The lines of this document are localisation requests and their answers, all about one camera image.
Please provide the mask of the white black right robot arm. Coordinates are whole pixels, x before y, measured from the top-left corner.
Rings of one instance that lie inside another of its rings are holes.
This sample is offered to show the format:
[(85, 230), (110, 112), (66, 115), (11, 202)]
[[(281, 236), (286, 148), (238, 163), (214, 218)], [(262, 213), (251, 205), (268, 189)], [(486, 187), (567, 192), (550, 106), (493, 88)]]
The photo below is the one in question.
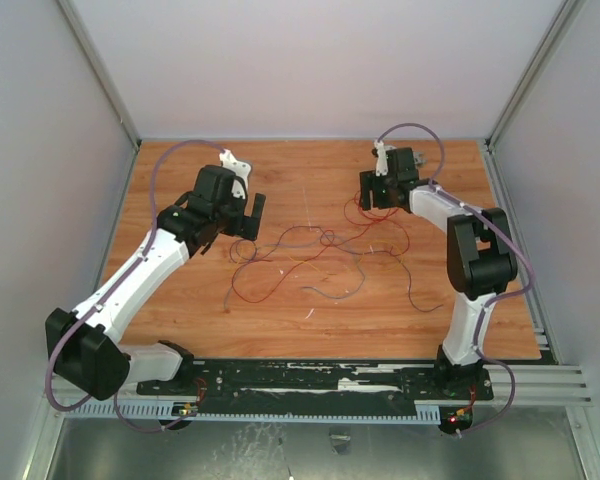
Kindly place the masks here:
[(446, 235), (446, 271), (456, 296), (433, 383), (440, 395), (456, 398), (484, 380), (483, 345), (495, 299), (518, 274), (515, 253), (502, 239), (510, 234), (506, 213), (466, 204), (422, 178), (409, 147), (376, 142), (372, 154), (375, 168), (359, 174), (361, 208), (400, 208)]

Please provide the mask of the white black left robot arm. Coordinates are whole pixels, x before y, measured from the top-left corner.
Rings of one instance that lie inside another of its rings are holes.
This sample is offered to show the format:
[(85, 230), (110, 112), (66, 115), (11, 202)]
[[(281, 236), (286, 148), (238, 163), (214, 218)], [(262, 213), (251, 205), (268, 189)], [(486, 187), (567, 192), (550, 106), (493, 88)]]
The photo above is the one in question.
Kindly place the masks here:
[(97, 400), (149, 380), (176, 395), (192, 388), (195, 371), (183, 362), (183, 348), (167, 341), (123, 348), (119, 342), (158, 287), (218, 236), (256, 240), (266, 197), (256, 194), (252, 212), (245, 212), (251, 171), (248, 162), (228, 157), (204, 166), (193, 189), (155, 215), (138, 249), (99, 290), (70, 311), (51, 312), (45, 335), (53, 373)]

